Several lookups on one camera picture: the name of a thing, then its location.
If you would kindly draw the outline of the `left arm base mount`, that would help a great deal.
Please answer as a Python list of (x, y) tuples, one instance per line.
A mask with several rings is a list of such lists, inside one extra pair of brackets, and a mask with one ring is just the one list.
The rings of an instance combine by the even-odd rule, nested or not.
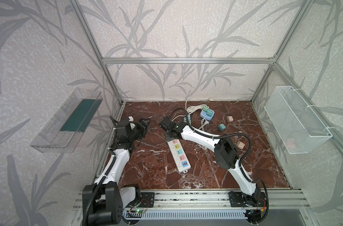
[(154, 192), (142, 192), (141, 197), (131, 204), (131, 207), (152, 208), (155, 202)]

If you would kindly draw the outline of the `teal green usb adapter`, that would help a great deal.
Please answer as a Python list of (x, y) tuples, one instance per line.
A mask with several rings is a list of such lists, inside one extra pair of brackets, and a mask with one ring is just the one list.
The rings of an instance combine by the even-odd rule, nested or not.
[(208, 112), (206, 112), (206, 114), (207, 114), (208, 116), (212, 116), (212, 115), (214, 114), (214, 111), (210, 109)]

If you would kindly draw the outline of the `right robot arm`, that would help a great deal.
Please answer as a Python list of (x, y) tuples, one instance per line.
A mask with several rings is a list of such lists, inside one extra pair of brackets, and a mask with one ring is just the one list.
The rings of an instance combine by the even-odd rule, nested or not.
[[(252, 147), (252, 140), (248, 135), (244, 133), (214, 135), (194, 128), (189, 122), (179, 121), (175, 123), (169, 117), (164, 117), (159, 126), (165, 131), (167, 137), (192, 141), (211, 150), (217, 165), (227, 170), (239, 185), (242, 201), (248, 206), (258, 203), (261, 188), (256, 181), (250, 178), (242, 165), (242, 161)], [(237, 147), (231, 139), (232, 136), (243, 136), (247, 139), (249, 146), (242, 156), (238, 155)]]

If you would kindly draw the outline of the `light green usb adapter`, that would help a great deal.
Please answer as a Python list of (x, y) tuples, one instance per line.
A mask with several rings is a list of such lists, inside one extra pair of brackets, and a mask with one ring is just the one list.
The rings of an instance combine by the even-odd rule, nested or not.
[(203, 111), (208, 112), (209, 110), (210, 110), (210, 108), (209, 108), (207, 105), (205, 105), (205, 106), (203, 107)]

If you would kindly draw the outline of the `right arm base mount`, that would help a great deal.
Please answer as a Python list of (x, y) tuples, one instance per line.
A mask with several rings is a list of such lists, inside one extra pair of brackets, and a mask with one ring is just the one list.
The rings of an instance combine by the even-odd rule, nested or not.
[(231, 207), (264, 208), (267, 206), (268, 198), (264, 192), (257, 191), (256, 194), (246, 195), (242, 192), (230, 191), (228, 198)]

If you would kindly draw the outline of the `teal power strip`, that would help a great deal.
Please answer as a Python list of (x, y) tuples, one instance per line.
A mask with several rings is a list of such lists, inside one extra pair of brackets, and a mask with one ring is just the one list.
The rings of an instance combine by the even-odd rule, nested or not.
[(183, 120), (185, 123), (191, 124), (191, 115), (185, 116)]

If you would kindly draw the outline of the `light blue square power socket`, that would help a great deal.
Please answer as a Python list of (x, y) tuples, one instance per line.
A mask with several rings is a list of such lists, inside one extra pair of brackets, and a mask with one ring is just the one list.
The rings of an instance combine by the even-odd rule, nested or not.
[(215, 115), (215, 112), (211, 109), (208, 109), (207, 111), (202, 110), (200, 113), (200, 117), (202, 119), (206, 119), (207, 121), (211, 121), (214, 115)]

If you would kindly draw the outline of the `white long power strip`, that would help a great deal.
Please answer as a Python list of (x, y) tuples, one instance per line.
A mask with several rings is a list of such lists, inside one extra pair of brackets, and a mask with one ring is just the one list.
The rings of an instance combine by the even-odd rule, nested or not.
[(167, 144), (170, 148), (170, 152), (173, 156), (178, 172), (187, 173), (191, 169), (191, 165), (181, 145), (180, 140), (172, 138), (167, 134), (165, 134), (165, 138), (167, 140)]

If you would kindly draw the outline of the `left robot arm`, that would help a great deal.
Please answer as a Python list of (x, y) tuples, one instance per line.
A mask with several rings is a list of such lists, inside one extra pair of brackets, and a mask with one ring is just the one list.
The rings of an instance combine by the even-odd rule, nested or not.
[(114, 137), (108, 147), (111, 157), (100, 176), (82, 192), (83, 226), (117, 225), (124, 220), (127, 205), (141, 203), (139, 186), (119, 188), (119, 181), (136, 148), (135, 141), (146, 136), (151, 120), (134, 121), (131, 116), (121, 121), (113, 117), (111, 120), (114, 126)]

